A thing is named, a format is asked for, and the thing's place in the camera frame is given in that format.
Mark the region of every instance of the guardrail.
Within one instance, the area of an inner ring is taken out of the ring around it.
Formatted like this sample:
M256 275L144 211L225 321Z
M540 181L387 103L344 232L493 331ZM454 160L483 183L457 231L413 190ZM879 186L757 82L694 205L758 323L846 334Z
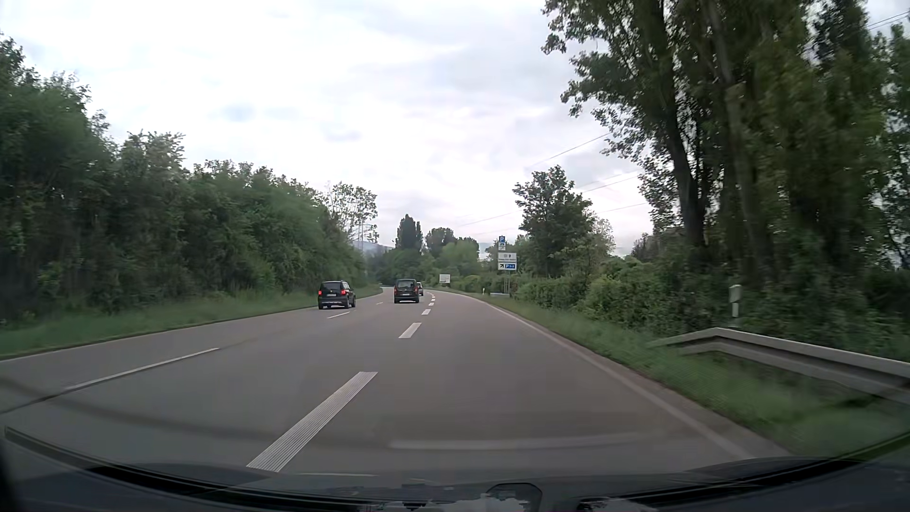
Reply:
M723 327L656 340L648 346L678 347L684 355L728 353L910 404L910 363L903 361Z

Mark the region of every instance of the solid white edge line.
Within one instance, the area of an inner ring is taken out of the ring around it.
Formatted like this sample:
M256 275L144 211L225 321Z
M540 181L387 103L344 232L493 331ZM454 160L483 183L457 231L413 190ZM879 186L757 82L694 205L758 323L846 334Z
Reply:
M710 440L710 441L712 441L713 443L715 443L716 445L718 445L722 450L724 450L724 451L727 452L728 454L730 454L730 455L732 455L732 456L737 456L737 457L740 457L740 458L743 458L743 459L754 458L754 456L753 456L752 454L750 454L749 452L747 452L747 451L745 451L744 449L742 449L740 446L738 446L738 445L737 445L736 443L734 443L733 441L731 441L731 440L727 439L726 437L723 437L722 435L720 435L720 434L714 432L714 431L713 431L711 428L709 428L708 426L703 425L700 421L698 421L698 420L696 420L695 418L689 416L688 414L686 414L685 412L679 410L678 408L674 407L673 405L667 404L661 397L659 397L659 396L657 396L657 395L651 393L650 391L648 391L648 390L642 388L641 386L637 385L636 383L634 383L634 382L630 381L629 379L623 377L622 375L618 374L616 371L612 370L612 368L608 368L607 366L604 366L603 364L600 364L598 361L592 359L588 354L586 354L586 353L584 353L584 352L581 352L580 350L578 350L578 349L575 348L575 347L572 347L572 346L567 345L566 343L564 343L562 340L560 340L560 339L557 338L556 336L553 336L552 334L547 333L546 331L543 331L542 329L538 328L537 326L535 326L535 325L533 325L533 324L531 324L531 323L528 323L528 322L525 321L523 318L519 318L519 317L517 317L517 316L515 316L515 315L513 315L513 314L510 314L509 312L503 311L503 310L501 310L500 308L498 308L498 307L496 307L496 306L494 306L494 305L492 305L492 304L488 304L488 303L486 303L486 302L484 302L484 304L487 304L487 305L490 306L492 309L494 309L494 310L496 310L496 311L498 311L498 312L500 312L500 313L502 313L502 314L508 316L509 318L512 318L512 320L521 322L521 323L527 325L528 327L531 327L534 331L537 331L538 333L542 334L542 335L545 336L547 339L549 339L549 340L555 342L556 344L558 344L558 345L561 346L562 348L565 348L566 350L568 350L568 351L574 353L575 355L581 357L581 359L584 359L584 360L587 361L588 363L593 364L593 365L596 366L598 369L600 369L600 370L603 371L604 373L608 374L608 375L611 376L612 378L616 379L617 381L619 381L620 383L622 383L623 385L625 385L625 386L628 387L629 389L633 390L635 393L641 395L642 397L644 397L646 400L648 400L648 401L651 402L652 404L657 405L658 407L660 407L661 409L663 409L664 411L666 411L667 413L669 413L671 416L675 417L676 419L680 420L681 422L683 422L683 423L685 423L686 425L688 425L689 427L691 427L693 430L695 430L695 431L698 432L699 434L704 435L706 438L708 438L708 440Z
M281 468L290 462L300 449L322 430L322 427L328 425L329 421L375 376L376 372L358 372L338 391L326 398L322 404L317 405L309 414L303 416L300 421L257 455L247 464L247 467L274 472L281 471Z
M403 340L403 339L410 338L411 336L414 335L414 333L418 330L419 327L420 327L420 322L412 323L409 328L404 330L404 333L401 333L401 336L399 336L399 339Z
M139 366L138 368L133 368L132 370L126 370L125 372L120 372L119 374L108 375L107 377L101 377L101 378L99 378L99 379L93 379L93 380L90 380L90 381L85 381L85 382L83 382L83 383L69 385L69 386L65 387L64 389L67 390L67 391L73 391L73 390L79 389L79 388L81 388L81 387L86 387L86 386L89 386L89 385L92 385L92 384L103 383L104 381L109 381L109 380L111 380L111 379L116 379L117 377L122 377L122 376L124 376L124 375L134 374L134 373L136 373L136 372L141 372L141 371L143 371L143 370L147 370L147 369L149 369L149 368L154 368L154 367L156 367L156 366L161 366L162 364L169 364L169 363L173 363L174 361L180 361L181 359L187 359L188 357L194 357L194 356L197 356L197 355L201 355L201 354L203 354L203 353L209 353L209 352L218 350L218 348L220 348L220 347L210 348L210 349L204 350L204 351L202 351L202 352L191 353L191 354L188 354L188 355L181 355L180 357L175 357L174 359L168 359L167 361L162 361L162 362L160 362L160 363L146 364L145 366Z

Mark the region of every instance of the dark van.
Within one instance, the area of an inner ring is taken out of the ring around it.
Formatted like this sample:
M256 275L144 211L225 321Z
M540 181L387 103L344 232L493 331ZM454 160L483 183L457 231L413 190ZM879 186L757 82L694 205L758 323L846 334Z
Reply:
M420 302L416 279L399 279L395 281L395 303L401 301Z
M357 307L357 294L346 281L323 281L319 286L319 308L342 306L345 309Z

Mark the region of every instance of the sign post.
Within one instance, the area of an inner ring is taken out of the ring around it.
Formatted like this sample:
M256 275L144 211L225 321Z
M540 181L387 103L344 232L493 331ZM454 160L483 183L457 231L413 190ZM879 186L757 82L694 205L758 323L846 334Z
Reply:
M497 254L497 270L506 271L506 293L511 296L511 271L518 270L518 254L515 252L500 252Z
M730 287L730 304L733 307L731 313L733 314L733 324L732 327L739 327L739 301L743 299L743 286L741 284L735 284Z

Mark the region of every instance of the distant hill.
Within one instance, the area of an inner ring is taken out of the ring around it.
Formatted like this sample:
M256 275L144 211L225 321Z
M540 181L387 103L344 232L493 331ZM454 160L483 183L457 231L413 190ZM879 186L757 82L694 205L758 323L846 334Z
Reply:
M378 243L373 243L371 241L354 240L354 241L351 241L351 245L353 245L357 249L360 249L361 252L363 252L364 254L367 254L367 255L376 254L377 252L390 251L393 249L392 247L389 247L388 245L380 245Z

